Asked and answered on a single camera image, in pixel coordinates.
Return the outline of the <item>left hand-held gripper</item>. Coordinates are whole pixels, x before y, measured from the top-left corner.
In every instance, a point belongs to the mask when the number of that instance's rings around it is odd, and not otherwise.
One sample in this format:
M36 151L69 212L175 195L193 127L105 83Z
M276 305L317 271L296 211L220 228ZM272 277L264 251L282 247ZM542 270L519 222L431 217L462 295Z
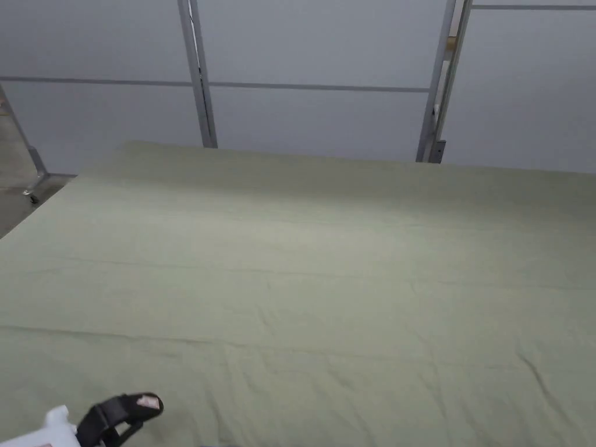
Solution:
M76 427L61 405L46 413L41 428L14 438L13 446L122 446L163 411L154 393L122 394L91 406Z

